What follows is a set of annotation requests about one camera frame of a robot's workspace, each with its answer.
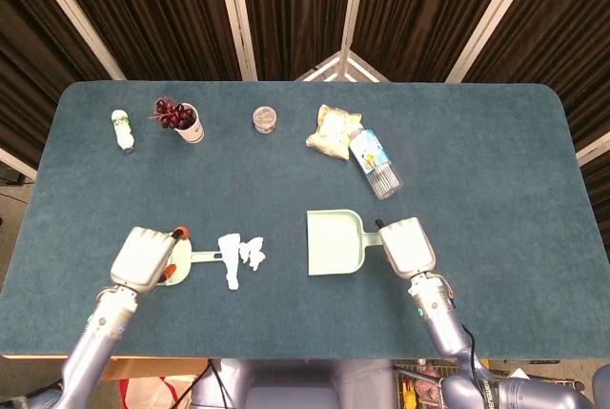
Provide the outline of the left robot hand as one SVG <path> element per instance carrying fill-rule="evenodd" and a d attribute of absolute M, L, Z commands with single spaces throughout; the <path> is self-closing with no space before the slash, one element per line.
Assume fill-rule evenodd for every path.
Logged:
<path fill-rule="evenodd" d="M 111 266 L 112 282 L 144 295 L 172 277 L 181 281 L 186 257 L 172 254 L 174 247 L 188 238 L 189 231 L 183 226 L 171 233 L 133 227 Z"/>

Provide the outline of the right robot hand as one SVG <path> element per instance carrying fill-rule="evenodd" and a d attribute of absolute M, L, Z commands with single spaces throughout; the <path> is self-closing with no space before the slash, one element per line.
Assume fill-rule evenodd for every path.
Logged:
<path fill-rule="evenodd" d="M 376 225 L 387 259 L 399 277 L 411 279 L 435 268 L 434 248 L 417 217 L 391 224 L 378 219 Z"/>

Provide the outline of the green hand broom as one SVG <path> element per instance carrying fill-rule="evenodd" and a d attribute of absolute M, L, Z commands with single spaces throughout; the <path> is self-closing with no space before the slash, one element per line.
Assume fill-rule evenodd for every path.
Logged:
<path fill-rule="evenodd" d="M 165 269 L 158 280 L 158 286 L 174 286 L 183 282 L 195 263 L 220 262 L 219 251 L 194 251 L 189 239 L 179 240 L 168 258 Z"/>

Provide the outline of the green dustpan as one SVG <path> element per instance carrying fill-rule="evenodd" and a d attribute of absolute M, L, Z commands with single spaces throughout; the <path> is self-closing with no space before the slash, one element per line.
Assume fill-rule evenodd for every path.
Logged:
<path fill-rule="evenodd" d="M 363 229 L 359 214 L 352 210 L 307 212 L 308 275 L 347 275 L 358 271 L 366 248 L 381 246 L 378 233 Z"/>

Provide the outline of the long white tissue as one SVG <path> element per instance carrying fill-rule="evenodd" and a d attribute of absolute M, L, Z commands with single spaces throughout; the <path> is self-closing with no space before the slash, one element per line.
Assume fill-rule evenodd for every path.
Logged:
<path fill-rule="evenodd" d="M 241 236 L 239 233 L 224 235 L 218 239 L 218 247 L 222 255 L 222 262 L 226 268 L 226 280 L 228 288 L 231 291 L 237 291 L 239 289 L 237 273 L 240 261 L 240 243 Z"/>

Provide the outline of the small white tissue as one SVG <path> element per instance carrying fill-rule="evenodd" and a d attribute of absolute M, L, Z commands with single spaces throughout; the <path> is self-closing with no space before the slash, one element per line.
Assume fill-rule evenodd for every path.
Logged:
<path fill-rule="evenodd" d="M 248 242 L 239 243 L 238 251 L 242 263 L 247 264 L 254 272 L 266 258 L 262 252 L 263 242 L 264 238 L 257 236 Z"/>

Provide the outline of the clear plastic bottle blue label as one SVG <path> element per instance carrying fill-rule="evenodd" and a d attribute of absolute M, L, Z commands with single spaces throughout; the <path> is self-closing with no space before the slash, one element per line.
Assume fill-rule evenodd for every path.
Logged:
<path fill-rule="evenodd" d="M 378 199 L 387 199 L 402 188 L 390 156 L 372 129 L 357 125 L 350 133 L 349 149 Z"/>

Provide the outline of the small white green-label bottle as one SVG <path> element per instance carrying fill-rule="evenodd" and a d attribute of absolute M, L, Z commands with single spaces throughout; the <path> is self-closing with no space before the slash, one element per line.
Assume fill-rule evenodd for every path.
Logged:
<path fill-rule="evenodd" d="M 111 121 L 115 132 L 117 145 L 124 153 L 130 153 L 134 148 L 134 137 L 128 114 L 123 110 L 114 110 Z"/>

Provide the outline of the red and white bag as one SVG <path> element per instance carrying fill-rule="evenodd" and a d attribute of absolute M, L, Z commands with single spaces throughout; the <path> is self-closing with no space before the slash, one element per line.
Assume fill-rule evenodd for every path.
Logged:
<path fill-rule="evenodd" d="M 187 409 L 191 397 L 188 388 L 195 375 L 124 378 L 119 380 L 122 409 Z"/>

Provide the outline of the white paper cup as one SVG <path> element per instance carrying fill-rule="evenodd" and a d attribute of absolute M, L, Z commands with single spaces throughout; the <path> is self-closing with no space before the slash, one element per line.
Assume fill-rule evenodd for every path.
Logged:
<path fill-rule="evenodd" d="M 204 138 L 205 132 L 203 129 L 203 125 L 199 118 L 199 114 L 197 109 L 189 104 L 183 103 L 183 108 L 193 117 L 192 125 L 186 129 L 175 129 L 175 131 L 187 142 L 191 144 L 195 144 L 201 142 Z"/>

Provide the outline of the blue felt table cover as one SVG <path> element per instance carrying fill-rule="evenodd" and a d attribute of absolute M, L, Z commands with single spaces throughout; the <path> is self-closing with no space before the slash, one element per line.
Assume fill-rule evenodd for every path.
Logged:
<path fill-rule="evenodd" d="M 150 119 L 189 103 L 187 143 Z M 403 186 L 376 197 L 349 149 L 305 141 L 321 105 L 360 113 Z M 259 133 L 253 112 L 277 124 Z M 125 111 L 134 148 L 117 145 Z M 610 264 L 563 106 L 541 84 L 95 81 L 58 103 L 0 292 L 0 354 L 63 356 L 135 226 L 262 236 L 265 260 L 229 290 L 222 264 L 143 296 L 117 353 L 217 358 L 417 358 L 434 352 L 379 247 L 344 276 L 308 276 L 306 214 L 350 209 L 366 229 L 417 217 L 487 358 L 610 357 Z"/>

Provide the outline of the red grape bunch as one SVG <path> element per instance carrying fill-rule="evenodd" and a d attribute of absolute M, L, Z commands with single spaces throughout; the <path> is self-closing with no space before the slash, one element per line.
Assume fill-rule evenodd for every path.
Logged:
<path fill-rule="evenodd" d="M 180 131 L 186 131 L 196 122 L 195 110 L 192 106 L 175 103 L 169 97 L 156 100 L 150 119 L 157 121 L 163 128 Z"/>

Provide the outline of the lavender robot torso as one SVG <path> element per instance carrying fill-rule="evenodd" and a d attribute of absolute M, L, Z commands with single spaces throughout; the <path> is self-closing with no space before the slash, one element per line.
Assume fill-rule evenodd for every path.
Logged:
<path fill-rule="evenodd" d="M 388 359 L 214 359 L 189 409 L 397 409 Z"/>

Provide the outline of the dark brown curtain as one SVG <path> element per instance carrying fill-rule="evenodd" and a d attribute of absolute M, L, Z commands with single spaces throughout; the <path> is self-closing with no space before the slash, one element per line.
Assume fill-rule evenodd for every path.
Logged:
<path fill-rule="evenodd" d="M 449 76 L 492 0 L 360 0 L 353 51 L 393 81 Z M 129 79 L 237 80 L 224 0 L 76 0 Z M 348 0 L 245 0 L 261 80 L 293 80 L 340 48 Z M 55 0 L 0 0 L 0 149 L 39 164 L 69 85 L 108 77 Z M 539 82 L 574 144 L 610 131 L 610 0 L 514 0 L 469 82 Z"/>

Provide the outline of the white partition post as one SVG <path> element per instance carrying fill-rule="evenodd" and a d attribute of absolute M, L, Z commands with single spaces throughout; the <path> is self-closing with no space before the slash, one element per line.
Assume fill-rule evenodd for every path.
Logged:
<path fill-rule="evenodd" d="M 112 80 L 126 80 L 114 55 L 77 0 L 54 0 Z"/>
<path fill-rule="evenodd" d="M 244 81 L 257 81 L 254 45 L 246 0 L 224 1 L 241 77 Z"/>
<path fill-rule="evenodd" d="M 456 84 L 463 81 L 514 1 L 490 0 L 456 63 L 449 71 L 445 79 L 446 83 Z"/>
<path fill-rule="evenodd" d="M 305 82 L 381 83 L 388 79 L 352 51 L 361 0 L 347 0 L 340 50 L 297 78 Z"/>

